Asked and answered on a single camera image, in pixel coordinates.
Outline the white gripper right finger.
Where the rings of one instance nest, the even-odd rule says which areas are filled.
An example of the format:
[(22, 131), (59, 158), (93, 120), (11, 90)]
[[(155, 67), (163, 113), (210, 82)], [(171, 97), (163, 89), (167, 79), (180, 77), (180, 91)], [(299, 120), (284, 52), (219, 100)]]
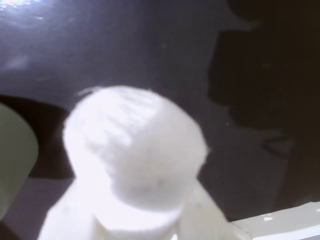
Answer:
[(200, 182), (194, 186), (177, 223), (179, 240), (239, 240), (238, 231), (224, 217)]

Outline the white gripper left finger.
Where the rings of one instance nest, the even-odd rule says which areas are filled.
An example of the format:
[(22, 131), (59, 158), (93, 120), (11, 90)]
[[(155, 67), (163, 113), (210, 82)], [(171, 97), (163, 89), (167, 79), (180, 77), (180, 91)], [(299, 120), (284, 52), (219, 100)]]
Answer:
[(112, 240), (93, 216), (76, 180), (47, 212), (39, 240)]

